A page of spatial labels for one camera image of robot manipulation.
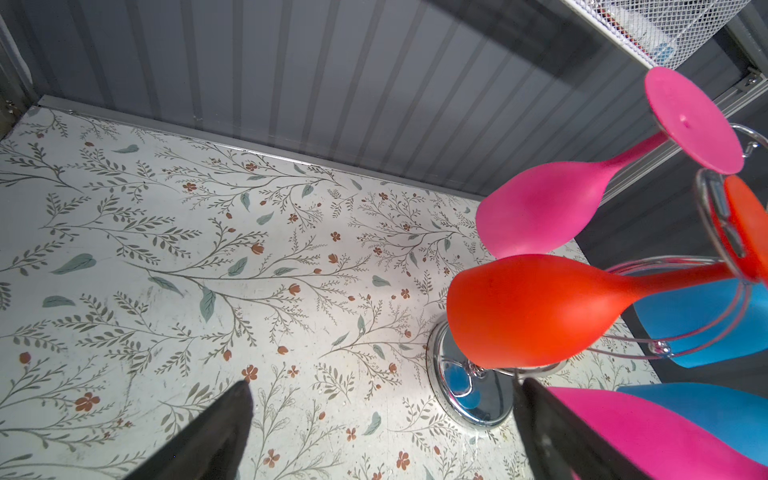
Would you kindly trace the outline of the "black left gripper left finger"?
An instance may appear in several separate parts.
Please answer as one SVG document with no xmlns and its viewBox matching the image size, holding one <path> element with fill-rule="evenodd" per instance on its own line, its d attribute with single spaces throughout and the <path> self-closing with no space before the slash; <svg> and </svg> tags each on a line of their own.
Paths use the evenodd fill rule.
<svg viewBox="0 0 768 480">
<path fill-rule="evenodd" d="M 238 381 L 127 477 L 233 480 L 252 419 L 251 390 Z"/>
</svg>

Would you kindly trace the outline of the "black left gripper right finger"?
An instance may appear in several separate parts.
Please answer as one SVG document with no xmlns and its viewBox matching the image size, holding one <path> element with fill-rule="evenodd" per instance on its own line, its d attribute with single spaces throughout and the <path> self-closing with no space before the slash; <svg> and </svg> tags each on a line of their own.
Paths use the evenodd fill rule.
<svg viewBox="0 0 768 480">
<path fill-rule="evenodd" d="M 536 379 L 513 387 L 514 419 L 536 479 L 648 477 Z"/>
</svg>

